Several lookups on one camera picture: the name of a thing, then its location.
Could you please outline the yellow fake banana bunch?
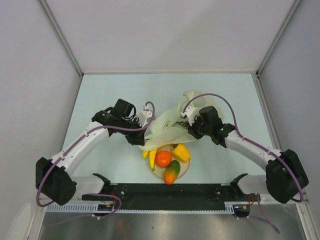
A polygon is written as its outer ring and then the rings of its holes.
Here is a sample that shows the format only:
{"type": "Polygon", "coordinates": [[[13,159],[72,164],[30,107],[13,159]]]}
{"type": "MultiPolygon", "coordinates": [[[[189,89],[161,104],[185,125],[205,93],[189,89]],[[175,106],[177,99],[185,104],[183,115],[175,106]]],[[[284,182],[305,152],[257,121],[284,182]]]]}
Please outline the yellow fake banana bunch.
{"type": "Polygon", "coordinates": [[[150,151],[143,151],[142,152],[142,157],[144,159],[148,158],[148,165],[151,171],[155,170],[155,159],[156,159],[156,154],[157,154],[158,149],[152,149],[150,151]]]}

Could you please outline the pale green plastic bag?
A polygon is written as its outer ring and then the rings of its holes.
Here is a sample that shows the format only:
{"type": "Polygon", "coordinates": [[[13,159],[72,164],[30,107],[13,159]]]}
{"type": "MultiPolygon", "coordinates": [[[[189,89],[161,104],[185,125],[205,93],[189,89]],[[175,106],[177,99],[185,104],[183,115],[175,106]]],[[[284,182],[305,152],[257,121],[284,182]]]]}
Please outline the pale green plastic bag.
{"type": "Polygon", "coordinates": [[[147,130],[149,134],[144,137],[145,145],[139,148],[142,151],[151,151],[168,144],[183,144],[195,141],[196,139],[188,134],[187,128],[181,127],[175,122],[184,121],[180,115],[187,103],[203,93],[203,91],[195,89],[185,91],[177,107],[166,110],[152,121],[147,130]]]}

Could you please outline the yellow fake bell pepper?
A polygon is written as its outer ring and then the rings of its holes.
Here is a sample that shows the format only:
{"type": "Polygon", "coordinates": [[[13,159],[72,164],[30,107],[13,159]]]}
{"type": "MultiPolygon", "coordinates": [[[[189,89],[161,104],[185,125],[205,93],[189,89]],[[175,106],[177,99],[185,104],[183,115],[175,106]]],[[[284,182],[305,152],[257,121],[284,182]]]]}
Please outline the yellow fake bell pepper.
{"type": "Polygon", "coordinates": [[[191,159],[191,154],[187,147],[180,143],[180,144],[175,144],[173,146],[173,150],[171,151],[171,155],[173,158],[176,160],[186,163],[191,159]]]}

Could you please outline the pink ceramic plate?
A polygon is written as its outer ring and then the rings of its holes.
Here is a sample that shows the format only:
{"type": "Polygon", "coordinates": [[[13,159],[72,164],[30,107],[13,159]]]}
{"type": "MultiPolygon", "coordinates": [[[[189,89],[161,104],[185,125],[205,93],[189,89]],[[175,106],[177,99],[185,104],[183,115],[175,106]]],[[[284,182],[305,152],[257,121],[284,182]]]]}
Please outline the pink ceramic plate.
{"type": "MultiPolygon", "coordinates": [[[[173,149],[174,149],[173,146],[166,145],[166,146],[163,146],[161,148],[158,148],[156,153],[158,154],[160,151],[171,152],[171,150],[173,150],[173,149]]],[[[187,161],[187,162],[182,162],[182,161],[178,161],[178,162],[180,163],[180,172],[179,172],[179,174],[177,176],[177,179],[181,178],[182,176],[184,176],[187,173],[187,171],[189,170],[190,164],[191,164],[190,160],[187,161]]],[[[165,168],[161,168],[157,164],[155,164],[154,170],[151,171],[151,172],[158,179],[163,180],[163,175],[164,175],[165,170],[166,170],[165,168]]]]}

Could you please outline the small orange fake fruit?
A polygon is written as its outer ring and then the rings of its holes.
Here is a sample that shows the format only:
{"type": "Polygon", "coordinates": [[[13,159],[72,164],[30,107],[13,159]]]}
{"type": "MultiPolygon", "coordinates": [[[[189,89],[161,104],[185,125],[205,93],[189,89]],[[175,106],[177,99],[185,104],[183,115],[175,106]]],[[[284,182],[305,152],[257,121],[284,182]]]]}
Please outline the small orange fake fruit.
{"type": "Polygon", "coordinates": [[[163,180],[165,184],[172,185],[177,179],[181,171],[181,165],[177,160],[173,160],[163,173],[163,180]]]}

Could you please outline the brown fake longan bunch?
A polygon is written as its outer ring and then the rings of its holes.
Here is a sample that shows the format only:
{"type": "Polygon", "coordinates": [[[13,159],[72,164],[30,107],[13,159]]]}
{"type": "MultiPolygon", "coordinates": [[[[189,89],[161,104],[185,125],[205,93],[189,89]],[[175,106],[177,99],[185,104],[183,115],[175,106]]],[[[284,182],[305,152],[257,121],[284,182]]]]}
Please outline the brown fake longan bunch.
{"type": "Polygon", "coordinates": [[[175,124],[179,125],[179,126],[181,126],[183,128],[188,128],[188,126],[189,126],[189,122],[188,121],[177,121],[177,122],[175,122],[175,124]]]}

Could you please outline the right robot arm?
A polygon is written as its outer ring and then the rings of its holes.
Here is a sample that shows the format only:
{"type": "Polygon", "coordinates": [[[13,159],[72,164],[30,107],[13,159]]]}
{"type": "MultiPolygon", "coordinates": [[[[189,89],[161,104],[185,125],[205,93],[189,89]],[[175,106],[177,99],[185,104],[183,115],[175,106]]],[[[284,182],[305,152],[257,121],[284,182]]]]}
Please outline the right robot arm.
{"type": "Polygon", "coordinates": [[[223,123],[213,106],[200,110],[188,106],[181,117],[187,120],[187,131],[195,139],[208,136],[214,144],[241,154],[264,171],[262,175],[243,173],[236,177],[230,188],[235,200],[242,201],[249,194],[269,194],[282,204],[297,194],[304,198],[302,190],[309,179],[295,151],[269,148],[240,135],[235,125],[223,123]]]}

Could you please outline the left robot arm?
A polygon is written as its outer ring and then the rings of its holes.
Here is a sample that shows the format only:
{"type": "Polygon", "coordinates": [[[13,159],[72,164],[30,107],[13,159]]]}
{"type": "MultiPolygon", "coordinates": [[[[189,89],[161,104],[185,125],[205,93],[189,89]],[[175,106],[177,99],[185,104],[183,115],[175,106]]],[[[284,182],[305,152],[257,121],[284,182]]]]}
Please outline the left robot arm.
{"type": "Polygon", "coordinates": [[[140,113],[136,107],[118,99],[114,106],[98,111],[83,133],[66,149],[50,159],[41,157],[35,164],[36,204],[47,207],[52,203],[67,204],[74,195],[90,195],[72,178],[82,161],[113,134],[125,136],[133,146],[144,146],[145,132],[155,119],[155,105],[148,101],[140,113]]]}

